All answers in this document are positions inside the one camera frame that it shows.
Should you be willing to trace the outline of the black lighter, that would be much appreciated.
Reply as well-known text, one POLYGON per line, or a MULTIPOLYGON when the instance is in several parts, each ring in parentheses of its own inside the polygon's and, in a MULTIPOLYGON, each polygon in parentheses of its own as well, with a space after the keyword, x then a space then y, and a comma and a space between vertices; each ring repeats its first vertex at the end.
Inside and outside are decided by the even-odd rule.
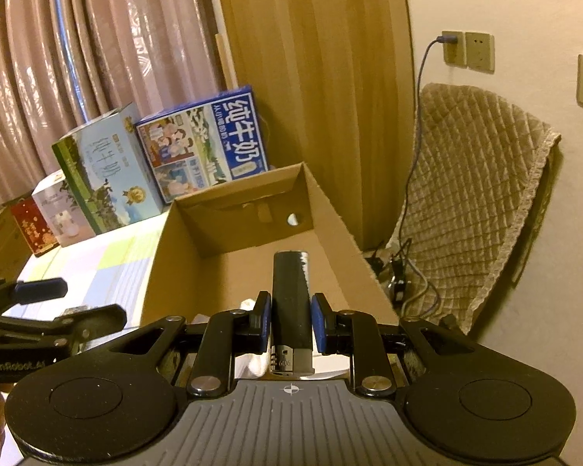
POLYGON ((302 377, 312 366, 312 313, 308 289, 308 255, 279 251, 274 257, 271 310, 271 371, 302 377))

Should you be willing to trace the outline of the brown cardboard carton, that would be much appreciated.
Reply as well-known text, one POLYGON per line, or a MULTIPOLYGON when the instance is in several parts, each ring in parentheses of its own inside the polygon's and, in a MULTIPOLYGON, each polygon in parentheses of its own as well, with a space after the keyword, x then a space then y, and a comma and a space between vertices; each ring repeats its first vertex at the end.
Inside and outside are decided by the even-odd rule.
POLYGON ((12 281, 25 267, 32 252, 9 208, 0 211, 0 279, 12 281))

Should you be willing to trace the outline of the checkered bed sheet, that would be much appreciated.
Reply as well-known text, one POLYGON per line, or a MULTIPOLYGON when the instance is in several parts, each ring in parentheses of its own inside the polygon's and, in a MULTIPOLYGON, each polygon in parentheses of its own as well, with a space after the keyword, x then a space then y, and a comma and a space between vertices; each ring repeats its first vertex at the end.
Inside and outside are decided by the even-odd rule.
POLYGON ((127 313, 127 326, 137 327, 165 316, 176 316, 181 307, 169 297, 163 283, 169 271, 162 267, 169 260, 157 255, 165 242, 166 212, 119 230, 52 249, 32 257, 19 274, 19 280, 63 279, 65 297, 30 305, 16 305, 7 316, 28 320, 50 320, 79 307, 96 308, 118 304, 127 313))

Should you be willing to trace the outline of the red gift box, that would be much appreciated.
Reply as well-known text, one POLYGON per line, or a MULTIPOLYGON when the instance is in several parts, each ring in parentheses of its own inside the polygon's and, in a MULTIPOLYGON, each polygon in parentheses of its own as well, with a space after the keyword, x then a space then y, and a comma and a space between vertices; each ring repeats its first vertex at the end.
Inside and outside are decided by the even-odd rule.
POLYGON ((32 255, 41 257, 59 245, 33 197, 19 199, 10 206, 10 212, 32 255))

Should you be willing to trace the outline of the brown cardboard box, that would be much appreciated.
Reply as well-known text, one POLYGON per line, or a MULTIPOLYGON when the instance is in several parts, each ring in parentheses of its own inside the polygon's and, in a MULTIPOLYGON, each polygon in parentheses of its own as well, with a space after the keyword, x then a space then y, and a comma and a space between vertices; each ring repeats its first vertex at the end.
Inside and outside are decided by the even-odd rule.
POLYGON ((141 322, 213 316, 270 290, 274 255, 308 255, 308 284, 333 309, 398 318, 309 168, 296 164, 173 202, 152 261, 141 322))

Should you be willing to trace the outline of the black power adapter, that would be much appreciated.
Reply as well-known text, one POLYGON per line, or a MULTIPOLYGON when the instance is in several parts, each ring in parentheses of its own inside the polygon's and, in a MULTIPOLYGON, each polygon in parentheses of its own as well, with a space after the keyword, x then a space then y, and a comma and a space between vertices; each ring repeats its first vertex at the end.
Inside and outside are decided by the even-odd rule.
POLYGON ((405 302, 417 296, 410 273, 413 270, 413 263, 408 258, 410 245, 412 239, 408 238, 396 252, 378 247, 364 258, 395 310, 400 310, 405 302))

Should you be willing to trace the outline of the white humidifier box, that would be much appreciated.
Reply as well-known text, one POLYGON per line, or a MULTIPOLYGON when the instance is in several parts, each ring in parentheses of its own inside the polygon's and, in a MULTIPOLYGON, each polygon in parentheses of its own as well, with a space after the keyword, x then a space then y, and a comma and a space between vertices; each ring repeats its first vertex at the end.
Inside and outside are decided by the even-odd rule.
POLYGON ((96 235, 71 193, 63 170, 41 180, 32 192, 32 199, 59 245, 74 245, 96 235))

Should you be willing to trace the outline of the green light-blue milk box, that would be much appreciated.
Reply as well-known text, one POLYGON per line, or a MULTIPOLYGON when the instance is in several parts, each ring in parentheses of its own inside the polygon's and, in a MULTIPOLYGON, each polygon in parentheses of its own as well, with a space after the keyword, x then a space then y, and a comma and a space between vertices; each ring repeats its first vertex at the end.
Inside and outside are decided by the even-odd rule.
POLYGON ((95 233, 161 215, 165 202, 136 131, 129 103, 71 130, 52 144, 72 196, 95 233))

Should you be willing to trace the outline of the blue milk carton box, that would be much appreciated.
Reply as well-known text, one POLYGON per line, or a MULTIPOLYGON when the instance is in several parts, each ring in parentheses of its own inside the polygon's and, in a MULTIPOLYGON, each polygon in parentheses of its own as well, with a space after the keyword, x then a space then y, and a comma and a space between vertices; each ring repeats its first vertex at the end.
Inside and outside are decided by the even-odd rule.
POLYGON ((136 130, 167 204, 269 169, 248 85, 159 111, 136 130))

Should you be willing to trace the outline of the quilted beige chair cover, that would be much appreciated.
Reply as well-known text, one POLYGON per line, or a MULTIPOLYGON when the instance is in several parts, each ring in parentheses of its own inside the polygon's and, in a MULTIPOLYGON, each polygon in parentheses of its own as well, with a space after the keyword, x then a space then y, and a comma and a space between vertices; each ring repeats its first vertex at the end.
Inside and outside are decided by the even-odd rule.
POLYGON ((510 261, 527 262, 561 135, 477 86, 429 83, 420 105, 420 153, 389 240, 407 254, 403 315, 454 315, 470 331, 510 261))

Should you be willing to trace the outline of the pink curtain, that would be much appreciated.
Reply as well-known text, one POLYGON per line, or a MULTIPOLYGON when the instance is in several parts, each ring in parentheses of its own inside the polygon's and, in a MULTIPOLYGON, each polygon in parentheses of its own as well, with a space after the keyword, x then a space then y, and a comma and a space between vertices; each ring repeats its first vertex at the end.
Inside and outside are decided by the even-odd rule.
POLYGON ((0 202, 55 172, 77 125, 219 92, 215 35, 210 0, 0 0, 0 202))

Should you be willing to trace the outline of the wooden wardrobe panel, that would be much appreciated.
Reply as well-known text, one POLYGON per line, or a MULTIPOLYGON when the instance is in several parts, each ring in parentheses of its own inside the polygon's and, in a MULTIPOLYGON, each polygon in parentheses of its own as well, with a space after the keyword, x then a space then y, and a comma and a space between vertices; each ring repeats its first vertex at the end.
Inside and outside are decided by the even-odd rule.
POLYGON ((220 0, 268 162, 304 162, 363 248, 389 239, 412 157, 407 0, 220 0))

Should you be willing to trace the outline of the wall socket with plug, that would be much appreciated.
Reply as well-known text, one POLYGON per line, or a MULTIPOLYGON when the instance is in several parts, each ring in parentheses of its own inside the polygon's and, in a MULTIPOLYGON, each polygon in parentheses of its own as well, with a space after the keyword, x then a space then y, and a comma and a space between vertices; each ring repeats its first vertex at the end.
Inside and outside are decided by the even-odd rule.
POLYGON ((466 68, 465 35, 463 31, 443 31, 441 36, 443 61, 448 66, 466 68))

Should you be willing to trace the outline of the empty wall socket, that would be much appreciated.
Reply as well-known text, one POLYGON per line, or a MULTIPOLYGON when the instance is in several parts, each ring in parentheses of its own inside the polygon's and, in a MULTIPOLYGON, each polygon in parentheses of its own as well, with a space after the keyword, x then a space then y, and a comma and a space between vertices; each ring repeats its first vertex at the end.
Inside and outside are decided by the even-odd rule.
POLYGON ((464 38, 468 68, 493 74, 495 71, 494 36, 488 33, 467 31, 464 38))

